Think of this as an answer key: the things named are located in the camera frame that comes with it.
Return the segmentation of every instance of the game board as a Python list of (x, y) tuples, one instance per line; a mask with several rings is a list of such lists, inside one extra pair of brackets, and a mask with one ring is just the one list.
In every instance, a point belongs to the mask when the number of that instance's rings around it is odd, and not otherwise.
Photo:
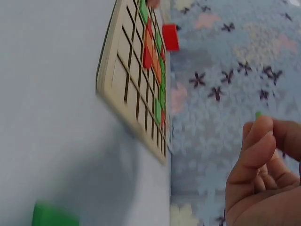
[(165, 162), (170, 132), (161, 26), (145, 0), (117, 0), (102, 50), (96, 90), (148, 149)]

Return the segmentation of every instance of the blue carpet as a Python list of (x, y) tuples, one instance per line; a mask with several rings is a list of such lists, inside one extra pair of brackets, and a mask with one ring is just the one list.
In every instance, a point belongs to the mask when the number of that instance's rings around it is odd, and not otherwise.
[[(223, 222), (225, 182), (255, 112), (301, 121), (298, 0), (174, 0), (171, 225)], [(298, 173), (298, 164), (285, 157)]]

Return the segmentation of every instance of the white wall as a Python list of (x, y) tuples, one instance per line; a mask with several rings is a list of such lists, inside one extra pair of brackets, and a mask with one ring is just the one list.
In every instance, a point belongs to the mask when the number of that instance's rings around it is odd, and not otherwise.
[(2, 0), (0, 225), (36, 200), (85, 226), (169, 224), (169, 173), (95, 96), (113, 0)]

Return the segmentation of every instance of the beige plastic grid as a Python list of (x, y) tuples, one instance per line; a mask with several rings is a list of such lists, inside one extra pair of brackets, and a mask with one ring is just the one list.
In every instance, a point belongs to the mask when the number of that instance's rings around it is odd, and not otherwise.
[[(154, 120), (154, 100), (159, 98), (160, 85), (153, 69), (145, 70), (142, 65), (146, 28), (139, 11), (140, 1), (116, 1), (97, 72), (96, 90), (164, 163), (169, 131)], [(160, 32), (156, 14), (153, 9), (148, 9), (148, 14), (155, 35)]]

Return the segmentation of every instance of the small green piece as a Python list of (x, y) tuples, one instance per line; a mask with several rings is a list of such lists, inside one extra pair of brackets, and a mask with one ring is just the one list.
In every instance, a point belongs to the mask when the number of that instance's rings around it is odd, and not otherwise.
[(145, 24), (147, 24), (147, 19), (149, 17), (148, 13), (147, 13), (147, 7), (146, 7), (146, 1), (145, 0), (140, 0), (140, 13), (142, 16), (142, 20)]
[(260, 116), (262, 115), (262, 113), (261, 112), (256, 112), (255, 113), (255, 117), (256, 117), (256, 119), (258, 119)]
[(162, 51), (162, 38), (159, 32), (156, 32), (156, 44), (157, 44), (157, 48), (159, 53), (161, 53)]
[(158, 125), (161, 124), (161, 105), (158, 99), (155, 100), (155, 121)]
[(165, 74), (165, 64), (164, 64), (164, 61), (163, 61), (162, 58), (160, 59), (160, 65), (161, 65), (161, 71), (162, 71), (162, 73)]
[(162, 87), (160, 89), (160, 104), (163, 111), (165, 111), (165, 91)]
[(79, 226), (79, 220), (49, 204), (37, 203), (33, 211), (32, 226)]

